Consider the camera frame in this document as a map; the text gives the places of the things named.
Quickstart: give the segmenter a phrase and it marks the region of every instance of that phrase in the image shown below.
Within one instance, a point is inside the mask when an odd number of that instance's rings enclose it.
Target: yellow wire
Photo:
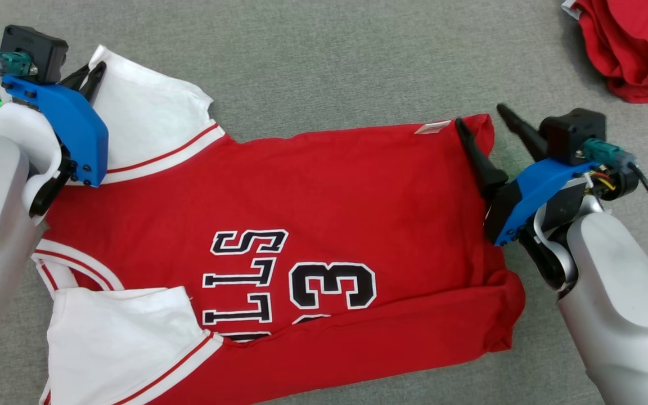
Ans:
[[[616,188],[616,187],[614,187],[613,185],[611,185],[610,182],[607,182],[606,179],[602,179],[601,177],[597,177],[597,180],[599,180],[600,182],[604,183],[604,185],[605,185],[606,187],[608,187],[611,191],[614,191],[614,189]]]

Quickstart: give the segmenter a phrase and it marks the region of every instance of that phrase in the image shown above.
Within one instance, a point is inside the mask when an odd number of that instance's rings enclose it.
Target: blue gripper mount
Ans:
[[[39,108],[76,162],[71,179],[98,187],[106,174],[109,131],[83,95],[59,84],[36,84],[7,75],[7,93]]]

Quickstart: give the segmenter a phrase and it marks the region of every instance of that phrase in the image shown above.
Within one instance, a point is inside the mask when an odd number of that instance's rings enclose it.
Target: folded shirt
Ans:
[[[578,16],[589,59],[609,89],[627,102],[648,102],[648,2],[575,0],[562,7]]]

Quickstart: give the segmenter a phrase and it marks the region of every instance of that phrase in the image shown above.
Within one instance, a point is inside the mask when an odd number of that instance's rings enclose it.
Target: white sleeve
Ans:
[[[93,108],[109,130],[107,168],[121,170],[187,145],[213,125],[214,101],[195,84],[175,79],[98,46],[90,69],[106,62]]]
[[[56,290],[47,331],[51,403],[126,398],[205,334],[183,287]]]

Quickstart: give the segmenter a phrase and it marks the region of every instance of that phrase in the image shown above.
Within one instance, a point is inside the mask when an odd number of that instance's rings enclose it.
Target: black and white lettering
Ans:
[[[319,308],[319,290],[311,288],[311,280],[319,280],[322,294],[341,294],[342,280],[353,280],[354,290],[346,292],[349,309],[367,308],[376,298],[375,274],[362,263],[298,263],[289,280],[291,302],[300,309]]]
[[[316,315],[302,315],[299,316],[299,318],[296,318],[294,322],[292,322],[292,325],[296,325],[297,323],[304,323],[308,321],[313,321],[313,320],[318,320],[319,318],[329,318],[331,315],[327,315],[326,313],[317,313]]]
[[[265,336],[272,336],[271,332],[257,331],[257,332],[234,332],[234,333],[220,333],[233,341],[244,343],[245,341],[252,341],[254,339],[264,338]]]
[[[204,325],[216,325],[225,321],[259,321],[259,323],[272,322],[272,298],[268,292],[247,294],[246,300],[256,304],[256,310],[234,310],[219,312],[218,310],[204,310]]]
[[[257,287],[268,287],[277,263],[276,257],[262,257],[251,261],[252,269],[259,269],[258,274],[216,274],[204,273],[201,287],[212,288],[221,284],[255,284]]]
[[[288,235],[284,229],[247,230],[242,233],[236,244],[231,244],[237,237],[237,231],[221,231],[214,234],[210,251],[216,255],[245,254],[259,240],[263,242],[257,247],[257,253],[278,253],[281,252]]]

